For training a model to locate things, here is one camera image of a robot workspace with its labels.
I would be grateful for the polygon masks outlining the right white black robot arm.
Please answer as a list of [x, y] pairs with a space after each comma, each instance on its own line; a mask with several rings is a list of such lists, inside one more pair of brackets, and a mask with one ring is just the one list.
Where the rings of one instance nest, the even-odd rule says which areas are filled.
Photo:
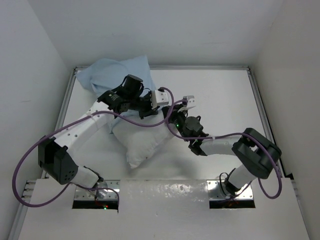
[[220, 184], [220, 190], [227, 198], [234, 198], [243, 186], [254, 180], [267, 179], [272, 171], [277, 175], [276, 163], [282, 151], [272, 141], [253, 128], [244, 132], [229, 133], [222, 136], [210, 136], [204, 132], [200, 116], [188, 116], [182, 104], [173, 108], [165, 107], [163, 115], [166, 125], [175, 136], [188, 142], [189, 149], [197, 156], [229, 155], [236, 156], [241, 165], [233, 169]]

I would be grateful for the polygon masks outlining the white pillow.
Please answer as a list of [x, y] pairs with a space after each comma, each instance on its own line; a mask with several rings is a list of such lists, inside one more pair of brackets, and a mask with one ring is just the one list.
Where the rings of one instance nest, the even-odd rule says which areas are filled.
[[111, 132], [126, 148], [126, 161], [131, 169], [150, 159], [173, 138], [165, 124], [141, 127], [123, 119], [115, 121]]

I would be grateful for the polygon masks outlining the light blue pillowcase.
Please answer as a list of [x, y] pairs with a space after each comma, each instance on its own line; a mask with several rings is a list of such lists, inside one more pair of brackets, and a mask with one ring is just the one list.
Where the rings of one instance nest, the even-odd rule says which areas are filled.
[[156, 89], [146, 55], [122, 61], [102, 58], [78, 72], [76, 78], [84, 89], [99, 97], [106, 91], [121, 85], [127, 75], [136, 76], [143, 81], [142, 96], [146, 95], [149, 90]]

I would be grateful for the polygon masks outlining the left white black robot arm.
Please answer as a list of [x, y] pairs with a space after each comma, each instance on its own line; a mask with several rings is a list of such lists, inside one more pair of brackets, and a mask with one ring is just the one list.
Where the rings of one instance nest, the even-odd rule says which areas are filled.
[[67, 126], [39, 144], [38, 165], [61, 185], [72, 183], [93, 188], [100, 177], [93, 170], [75, 163], [76, 151], [119, 114], [134, 110], [140, 118], [148, 117], [156, 114], [160, 104], [168, 99], [162, 91], [150, 90], [146, 95], [143, 91], [143, 81], [127, 75], [121, 85], [99, 96], [75, 125]]

